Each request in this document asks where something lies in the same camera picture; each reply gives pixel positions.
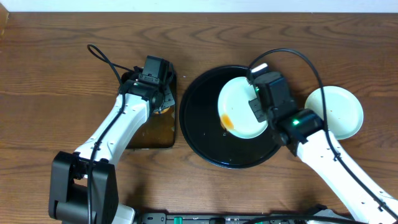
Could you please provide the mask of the green orange sponge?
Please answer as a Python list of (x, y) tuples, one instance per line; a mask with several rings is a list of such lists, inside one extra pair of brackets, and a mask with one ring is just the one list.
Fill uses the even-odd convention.
[(167, 108), (164, 108), (163, 110), (159, 110), (159, 111), (156, 111), (156, 112), (154, 112), (154, 113), (155, 113), (155, 114), (164, 114), (164, 113), (166, 113), (169, 109), (170, 109), (170, 107), (167, 107)]

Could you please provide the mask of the light green plate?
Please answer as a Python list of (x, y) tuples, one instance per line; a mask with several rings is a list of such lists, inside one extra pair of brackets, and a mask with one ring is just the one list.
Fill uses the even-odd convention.
[(221, 89), (218, 96), (218, 115), (222, 127), (233, 136), (252, 139), (267, 129), (267, 121), (259, 122), (249, 105), (254, 99), (254, 87), (246, 77), (233, 78)]
[(338, 86), (324, 86), (328, 129), (337, 140), (354, 136), (362, 127), (361, 103), (350, 91)]

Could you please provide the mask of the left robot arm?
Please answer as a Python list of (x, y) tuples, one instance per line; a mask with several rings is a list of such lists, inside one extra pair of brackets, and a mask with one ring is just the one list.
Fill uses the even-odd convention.
[(49, 217), (63, 223), (133, 223), (136, 212), (119, 202), (116, 166), (150, 115), (175, 104), (168, 84), (127, 80), (91, 137), (52, 161)]

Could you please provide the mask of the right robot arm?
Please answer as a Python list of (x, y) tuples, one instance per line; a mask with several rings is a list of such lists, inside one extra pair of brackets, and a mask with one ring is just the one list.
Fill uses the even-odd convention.
[(311, 167), (356, 221), (397, 223), (397, 199), (365, 173), (330, 131), (324, 86), (319, 87), (323, 113), (319, 116), (297, 107), (279, 72), (248, 72), (248, 81), (275, 141)]

